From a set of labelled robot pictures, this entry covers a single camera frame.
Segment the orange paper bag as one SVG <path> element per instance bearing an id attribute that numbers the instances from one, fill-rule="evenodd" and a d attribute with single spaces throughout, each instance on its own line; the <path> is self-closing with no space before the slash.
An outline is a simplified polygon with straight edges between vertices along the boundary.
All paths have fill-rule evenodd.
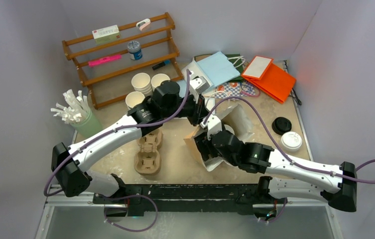
<path id="1" fill-rule="evenodd" d="M 280 104 L 287 100 L 296 83 L 296 79 L 276 66 L 272 58 L 263 56 L 255 56 L 241 76 Z"/>

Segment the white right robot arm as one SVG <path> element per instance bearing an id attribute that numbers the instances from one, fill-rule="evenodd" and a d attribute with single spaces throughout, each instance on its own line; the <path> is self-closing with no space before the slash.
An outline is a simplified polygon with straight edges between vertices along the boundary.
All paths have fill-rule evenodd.
<path id="1" fill-rule="evenodd" d="M 287 197 L 309 198 L 343 212 L 357 210 L 357 169 L 350 162 L 322 164 L 269 145 L 243 142 L 216 115 L 210 116 L 205 127 L 198 127 L 193 140 L 205 162 L 220 159 L 247 173 L 267 173 L 255 190 L 263 203 Z"/>

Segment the kraft brown paper bag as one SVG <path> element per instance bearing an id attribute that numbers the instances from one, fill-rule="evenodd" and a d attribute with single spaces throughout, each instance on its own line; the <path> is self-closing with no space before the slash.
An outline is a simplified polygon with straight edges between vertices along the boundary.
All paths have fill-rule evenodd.
<path id="1" fill-rule="evenodd" d="M 212 126 L 211 133 L 217 133 L 218 131 L 226 129 L 243 142 L 247 141 L 254 135 L 251 120 L 248 118 L 248 115 L 246 114 L 242 105 L 237 103 L 229 103 L 228 107 L 216 109 L 216 111 L 211 113 L 208 120 L 211 122 Z M 200 153 L 194 142 L 194 134 L 199 130 L 204 130 L 207 132 L 207 137 L 210 136 L 208 129 L 203 128 L 202 124 L 199 124 L 192 133 L 184 138 L 185 144 L 192 157 L 208 172 L 213 171 L 223 162 L 228 164 L 228 161 L 225 159 L 211 159 L 211 161 L 208 162 L 202 161 Z"/>

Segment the brown pulp cup carrier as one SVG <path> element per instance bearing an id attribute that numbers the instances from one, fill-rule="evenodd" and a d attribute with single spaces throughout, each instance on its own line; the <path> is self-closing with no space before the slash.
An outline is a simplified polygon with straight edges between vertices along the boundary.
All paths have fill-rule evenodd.
<path id="1" fill-rule="evenodd" d="M 136 142 L 139 150 L 134 156 L 134 169 L 140 175 L 156 175 L 161 170 L 159 150 L 163 142 L 162 130 L 156 129 Z"/>

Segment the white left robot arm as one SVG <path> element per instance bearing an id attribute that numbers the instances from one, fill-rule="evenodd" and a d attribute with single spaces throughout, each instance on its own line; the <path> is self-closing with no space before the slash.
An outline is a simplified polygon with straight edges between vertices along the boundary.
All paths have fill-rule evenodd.
<path id="1" fill-rule="evenodd" d="M 49 181 L 56 178 L 61 192 L 74 197 L 85 191 L 97 192 L 113 204 L 120 203 L 125 191 L 112 175 L 96 176 L 89 169 L 97 161 L 128 142 L 146 136 L 173 118 L 187 118 L 197 126 L 208 114 L 202 93 L 209 87 L 204 77 L 188 78 L 184 96 L 180 86 L 164 81 L 151 96 L 135 105 L 115 124 L 83 142 L 66 146 L 64 143 L 52 149 Z"/>

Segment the white paper cup stack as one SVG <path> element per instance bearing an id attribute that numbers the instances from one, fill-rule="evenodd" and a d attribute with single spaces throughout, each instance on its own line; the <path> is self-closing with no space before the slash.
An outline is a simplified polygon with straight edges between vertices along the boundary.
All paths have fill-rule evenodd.
<path id="1" fill-rule="evenodd" d="M 147 73 L 138 73 L 131 79 L 131 84 L 137 92 L 143 93 L 145 96 L 152 95 L 153 89 L 151 85 L 151 77 Z"/>

